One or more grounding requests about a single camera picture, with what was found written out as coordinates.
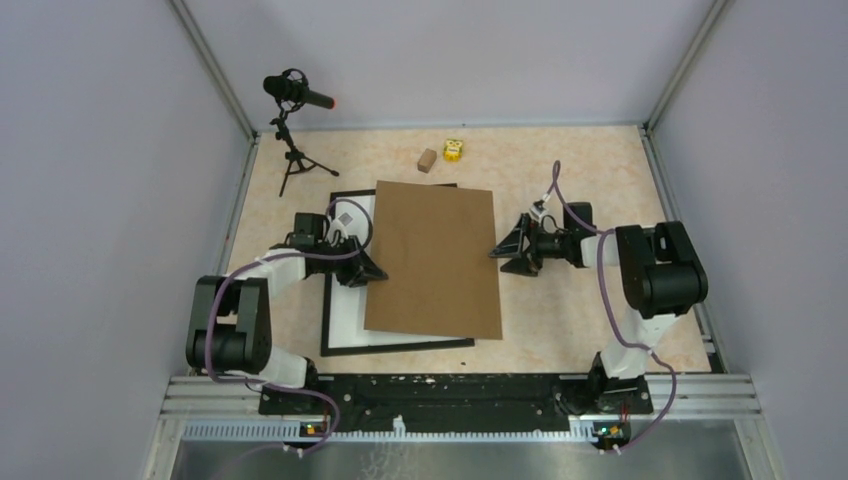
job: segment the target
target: marble patterned surface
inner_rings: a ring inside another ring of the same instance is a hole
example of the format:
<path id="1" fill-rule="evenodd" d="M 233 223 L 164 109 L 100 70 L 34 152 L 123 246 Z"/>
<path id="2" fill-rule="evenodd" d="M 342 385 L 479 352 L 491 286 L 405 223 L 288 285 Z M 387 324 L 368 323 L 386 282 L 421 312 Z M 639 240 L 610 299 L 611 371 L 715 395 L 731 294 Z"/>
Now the marble patterned surface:
<path id="1" fill-rule="evenodd" d="M 290 231 L 294 213 L 323 212 L 331 192 L 374 188 L 377 180 L 456 182 L 492 190 L 498 239 L 550 183 L 562 161 L 560 185 L 569 201 L 590 201 L 601 227 L 663 220 L 636 127 L 543 127 L 296 132 L 298 147 L 341 172 L 313 170 L 291 177 L 277 194 L 287 161 L 285 144 L 264 134 L 234 239 L 230 270 L 251 261 Z M 421 152 L 441 152 L 446 138 L 465 141 L 462 160 L 441 157 L 430 173 L 416 169 Z M 559 221 L 555 199 L 548 203 Z M 607 269 L 614 305 L 626 305 L 618 269 Z M 585 372 L 612 337 L 594 270 L 548 261 L 539 278 L 500 276 L 503 340 L 475 347 L 322 358 L 323 276 L 311 277 L 272 300 L 274 344 L 334 373 Z M 709 371 L 694 315 L 666 333 L 661 358 L 680 371 Z M 652 371 L 663 371 L 651 362 Z"/>

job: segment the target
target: black frame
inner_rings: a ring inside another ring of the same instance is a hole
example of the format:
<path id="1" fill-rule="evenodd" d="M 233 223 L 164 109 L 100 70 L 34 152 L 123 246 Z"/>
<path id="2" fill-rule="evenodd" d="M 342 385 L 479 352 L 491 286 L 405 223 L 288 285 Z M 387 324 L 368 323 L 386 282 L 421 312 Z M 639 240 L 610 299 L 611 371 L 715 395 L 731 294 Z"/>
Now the black frame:
<path id="1" fill-rule="evenodd" d="M 455 183 L 443 184 L 445 187 L 456 187 Z M 333 192 L 330 194 L 330 202 L 339 197 L 367 197 L 377 193 L 375 189 L 351 190 L 347 192 Z M 330 209 L 330 214 L 335 215 L 336 207 Z M 333 288 L 333 276 L 324 276 L 324 304 L 321 318 L 321 356 L 338 357 L 344 355 L 365 355 L 372 353 L 414 352 L 420 350 L 442 350 L 446 348 L 473 347 L 473 338 L 459 340 L 442 340 L 437 342 L 398 343 L 394 345 L 369 345 L 365 347 L 338 347 L 330 348 L 328 342 L 330 337 L 330 291 Z"/>

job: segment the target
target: cardboard sheet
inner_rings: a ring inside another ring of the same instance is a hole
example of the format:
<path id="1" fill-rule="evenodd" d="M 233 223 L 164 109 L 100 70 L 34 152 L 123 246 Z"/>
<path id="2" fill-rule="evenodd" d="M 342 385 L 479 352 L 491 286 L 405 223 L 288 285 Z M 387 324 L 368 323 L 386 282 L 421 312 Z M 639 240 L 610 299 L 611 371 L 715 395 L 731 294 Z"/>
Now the cardboard sheet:
<path id="1" fill-rule="evenodd" d="M 365 328 L 501 339 L 492 192 L 377 182 Z"/>

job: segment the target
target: tripod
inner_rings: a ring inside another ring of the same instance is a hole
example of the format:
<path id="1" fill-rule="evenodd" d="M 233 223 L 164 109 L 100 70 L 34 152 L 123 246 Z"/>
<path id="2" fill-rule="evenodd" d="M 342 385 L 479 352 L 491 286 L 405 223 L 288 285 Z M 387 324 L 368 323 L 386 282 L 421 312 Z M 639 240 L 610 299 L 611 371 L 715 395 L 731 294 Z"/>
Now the tripod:
<path id="1" fill-rule="evenodd" d="M 289 181 L 290 175 L 297 175 L 298 173 L 306 173 L 312 170 L 315 167 L 326 170 L 330 172 L 330 175 L 334 177 L 339 176 L 339 172 L 336 170 L 332 170 L 327 166 L 312 160 L 307 157 L 305 153 L 301 152 L 294 145 L 294 140 L 291 138 L 291 133 L 289 133 L 289 128 L 286 126 L 286 117 L 288 117 L 289 112 L 285 110 L 280 111 L 280 116 L 271 120 L 271 125 L 277 127 L 277 132 L 274 134 L 274 137 L 277 140 L 283 140 L 286 142 L 286 145 L 289 146 L 289 151 L 286 153 L 286 160 L 289 161 L 289 167 L 286 169 L 286 175 L 283 177 L 283 186 L 280 187 L 280 197 L 283 196 L 283 192 L 286 190 L 286 183 Z M 303 164 L 304 161 L 310 163 L 309 166 Z"/>

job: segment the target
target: brown cardboard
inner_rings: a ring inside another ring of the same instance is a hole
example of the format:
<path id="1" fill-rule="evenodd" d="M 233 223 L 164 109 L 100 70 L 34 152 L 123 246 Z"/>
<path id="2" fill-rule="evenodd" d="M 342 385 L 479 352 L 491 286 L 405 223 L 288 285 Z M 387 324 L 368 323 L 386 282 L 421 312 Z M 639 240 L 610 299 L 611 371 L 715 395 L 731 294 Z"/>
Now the brown cardboard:
<path id="1" fill-rule="evenodd" d="M 377 182 L 365 328 L 501 339 L 492 192 Z"/>
<path id="2" fill-rule="evenodd" d="M 424 153 L 421 154 L 421 158 L 418 159 L 418 171 L 424 173 L 430 173 L 430 169 L 433 168 L 433 164 L 436 163 L 436 151 L 425 149 Z"/>

